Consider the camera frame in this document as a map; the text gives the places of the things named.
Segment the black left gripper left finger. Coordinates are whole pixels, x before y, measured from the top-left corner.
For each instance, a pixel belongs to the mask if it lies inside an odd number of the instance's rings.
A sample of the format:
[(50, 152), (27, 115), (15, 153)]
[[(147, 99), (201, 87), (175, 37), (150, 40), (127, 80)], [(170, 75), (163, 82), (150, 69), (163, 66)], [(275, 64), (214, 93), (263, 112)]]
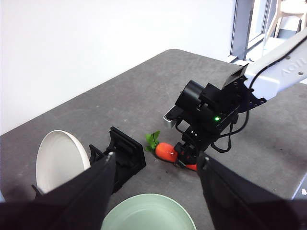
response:
[(0, 205), (2, 230), (99, 230), (112, 195), (116, 155), (28, 202)]

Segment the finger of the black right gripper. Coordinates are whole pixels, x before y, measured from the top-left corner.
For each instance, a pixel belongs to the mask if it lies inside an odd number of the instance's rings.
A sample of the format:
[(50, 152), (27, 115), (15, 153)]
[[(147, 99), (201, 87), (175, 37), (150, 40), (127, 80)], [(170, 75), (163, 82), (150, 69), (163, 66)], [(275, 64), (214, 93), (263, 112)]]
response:
[(174, 165), (180, 168), (197, 168), (197, 157), (179, 154), (177, 155)]
[(192, 148), (190, 147), (190, 144), (187, 142), (185, 143), (178, 142), (174, 146), (174, 150), (178, 153), (178, 155), (190, 155), (192, 153)]

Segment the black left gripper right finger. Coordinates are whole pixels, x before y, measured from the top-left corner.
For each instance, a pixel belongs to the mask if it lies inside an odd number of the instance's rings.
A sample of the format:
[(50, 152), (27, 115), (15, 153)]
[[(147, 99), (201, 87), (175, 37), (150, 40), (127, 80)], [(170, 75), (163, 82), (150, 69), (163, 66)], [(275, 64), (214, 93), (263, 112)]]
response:
[(305, 230), (307, 201), (287, 200), (202, 153), (197, 174), (217, 230)]

